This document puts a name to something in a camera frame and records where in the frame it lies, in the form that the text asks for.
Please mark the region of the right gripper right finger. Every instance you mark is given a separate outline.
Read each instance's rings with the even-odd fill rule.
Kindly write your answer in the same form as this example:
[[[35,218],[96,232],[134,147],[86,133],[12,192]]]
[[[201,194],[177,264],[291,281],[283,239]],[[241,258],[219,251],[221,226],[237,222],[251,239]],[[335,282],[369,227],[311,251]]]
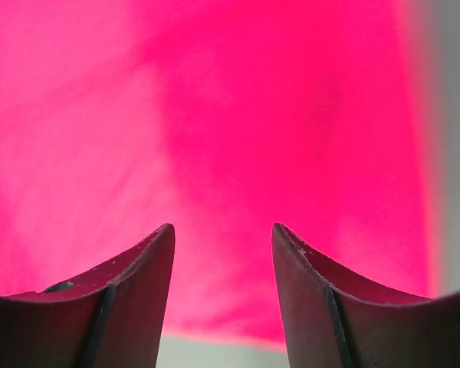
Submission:
[[[460,291],[428,299],[386,287],[272,229],[292,367],[460,367]]]

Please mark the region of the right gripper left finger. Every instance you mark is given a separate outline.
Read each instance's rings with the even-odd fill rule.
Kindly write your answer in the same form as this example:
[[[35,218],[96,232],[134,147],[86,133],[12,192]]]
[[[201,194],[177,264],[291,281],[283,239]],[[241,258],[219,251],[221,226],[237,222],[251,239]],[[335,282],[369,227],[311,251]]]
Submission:
[[[154,367],[175,229],[42,292],[0,296],[0,367]]]

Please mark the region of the pink t shirt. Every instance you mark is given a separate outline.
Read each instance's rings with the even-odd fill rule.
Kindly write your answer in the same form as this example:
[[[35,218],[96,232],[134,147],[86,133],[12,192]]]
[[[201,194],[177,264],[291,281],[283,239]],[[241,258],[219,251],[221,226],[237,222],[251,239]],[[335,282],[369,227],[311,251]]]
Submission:
[[[424,1],[0,1],[0,294],[176,229],[164,328],[284,341],[271,228],[439,290]]]

